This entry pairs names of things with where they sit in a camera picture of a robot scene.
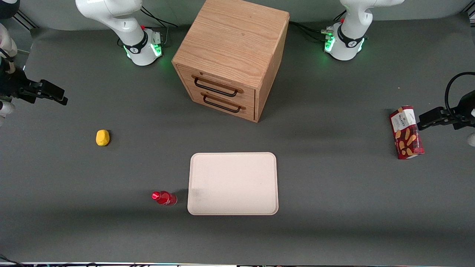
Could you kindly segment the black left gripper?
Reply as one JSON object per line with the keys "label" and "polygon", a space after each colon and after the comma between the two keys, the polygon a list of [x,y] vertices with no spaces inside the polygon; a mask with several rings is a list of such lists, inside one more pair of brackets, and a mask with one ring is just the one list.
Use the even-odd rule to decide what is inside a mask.
{"label": "black left gripper", "polygon": [[437,107],[419,115],[419,131],[433,127],[445,126],[453,124],[454,130],[459,130],[465,127],[475,127],[475,92],[471,91],[462,96],[458,105],[451,108],[448,100],[449,93],[445,92],[444,102],[446,110],[449,112],[450,120],[446,118],[445,108]]}

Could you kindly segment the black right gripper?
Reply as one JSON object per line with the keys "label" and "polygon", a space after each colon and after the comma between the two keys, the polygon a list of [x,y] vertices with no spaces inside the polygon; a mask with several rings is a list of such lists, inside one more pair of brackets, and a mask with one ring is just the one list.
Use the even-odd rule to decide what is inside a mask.
{"label": "black right gripper", "polygon": [[2,101],[11,102],[13,98],[21,99],[34,104],[38,98],[49,99],[61,105],[67,105],[68,98],[64,96],[65,90],[55,84],[42,79],[39,82],[39,91],[31,85],[34,82],[27,79],[20,69],[12,74],[2,68],[0,71],[0,98]]}

